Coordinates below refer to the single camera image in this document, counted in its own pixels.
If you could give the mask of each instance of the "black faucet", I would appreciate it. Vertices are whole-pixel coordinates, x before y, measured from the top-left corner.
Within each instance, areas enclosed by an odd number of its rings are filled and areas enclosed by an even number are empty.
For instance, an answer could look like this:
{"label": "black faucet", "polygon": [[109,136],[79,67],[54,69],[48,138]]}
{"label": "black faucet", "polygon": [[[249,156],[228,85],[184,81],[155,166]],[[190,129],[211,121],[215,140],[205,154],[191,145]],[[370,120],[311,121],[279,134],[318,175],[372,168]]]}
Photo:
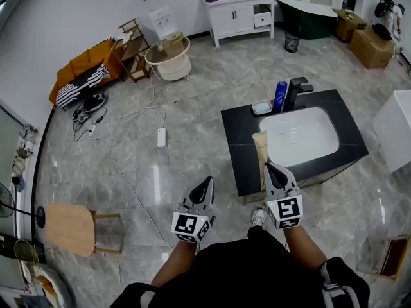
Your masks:
{"label": "black faucet", "polygon": [[308,80],[305,77],[290,80],[287,96],[284,101],[284,112],[294,109],[295,100],[298,94],[314,91],[314,87],[312,85],[302,85],[303,83],[308,83]]}

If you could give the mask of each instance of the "bathroom vanity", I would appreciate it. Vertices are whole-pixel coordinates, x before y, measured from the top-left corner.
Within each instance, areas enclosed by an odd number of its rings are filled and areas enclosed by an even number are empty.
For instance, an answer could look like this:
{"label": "bathroom vanity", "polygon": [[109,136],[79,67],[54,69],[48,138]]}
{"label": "bathroom vanity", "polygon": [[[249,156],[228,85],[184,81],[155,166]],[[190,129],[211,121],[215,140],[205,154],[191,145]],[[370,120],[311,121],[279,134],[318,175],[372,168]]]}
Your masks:
{"label": "bathroom vanity", "polygon": [[368,155],[337,90],[298,95],[294,109],[280,114],[255,115],[251,105],[221,114],[238,196],[261,192],[252,139],[260,131],[268,133],[268,157],[287,167],[301,187],[325,182]]}
{"label": "bathroom vanity", "polygon": [[270,32],[274,37],[274,6],[277,0],[217,0],[207,2],[207,16],[216,47],[219,40],[235,35]]}

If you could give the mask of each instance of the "black shirt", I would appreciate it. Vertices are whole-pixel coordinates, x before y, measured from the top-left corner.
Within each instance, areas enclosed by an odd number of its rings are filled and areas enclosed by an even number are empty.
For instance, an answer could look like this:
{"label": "black shirt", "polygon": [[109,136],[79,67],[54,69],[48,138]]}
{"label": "black shirt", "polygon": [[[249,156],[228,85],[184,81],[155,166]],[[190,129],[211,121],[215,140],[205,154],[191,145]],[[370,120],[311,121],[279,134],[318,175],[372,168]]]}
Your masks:
{"label": "black shirt", "polygon": [[[249,232],[249,239],[213,244],[194,257],[187,273],[160,289],[142,283],[130,284],[111,307],[140,307],[140,297],[145,291],[155,292],[149,308],[325,307],[323,266],[315,271],[304,269],[280,242],[271,235],[270,238],[251,239]],[[367,283],[341,258],[328,260],[326,269],[331,283],[351,287],[360,307],[368,306]]]}

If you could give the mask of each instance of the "fan stand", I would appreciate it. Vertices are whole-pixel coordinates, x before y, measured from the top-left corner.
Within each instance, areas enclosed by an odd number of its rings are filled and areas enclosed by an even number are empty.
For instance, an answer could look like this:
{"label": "fan stand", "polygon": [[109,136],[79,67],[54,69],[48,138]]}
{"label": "fan stand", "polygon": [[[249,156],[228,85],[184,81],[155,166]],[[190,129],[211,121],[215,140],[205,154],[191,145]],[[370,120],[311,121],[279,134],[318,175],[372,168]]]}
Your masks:
{"label": "fan stand", "polygon": [[41,229],[43,229],[46,224],[46,213],[43,207],[38,207],[36,210],[36,223]]}
{"label": "fan stand", "polygon": [[39,226],[41,229],[43,229],[44,225],[46,224],[46,213],[44,212],[43,207],[38,207],[37,210],[36,210],[36,214],[31,214],[29,212],[16,209],[15,207],[12,207],[8,204],[3,203],[2,201],[0,201],[0,205],[4,206],[6,208],[12,209],[14,211],[23,213],[27,216],[36,217],[37,226]]}

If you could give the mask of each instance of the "beige tube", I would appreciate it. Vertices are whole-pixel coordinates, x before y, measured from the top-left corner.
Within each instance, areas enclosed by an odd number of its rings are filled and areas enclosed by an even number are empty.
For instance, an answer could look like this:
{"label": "beige tube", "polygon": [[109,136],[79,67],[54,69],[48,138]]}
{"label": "beige tube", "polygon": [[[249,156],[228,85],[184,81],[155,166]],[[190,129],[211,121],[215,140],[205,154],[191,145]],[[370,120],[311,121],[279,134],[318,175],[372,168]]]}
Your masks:
{"label": "beige tube", "polygon": [[252,139],[254,140],[254,145],[256,145],[258,155],[261,190],[265,191],[264,165],[268,161],[267,131],[255,133],[252,135]]}

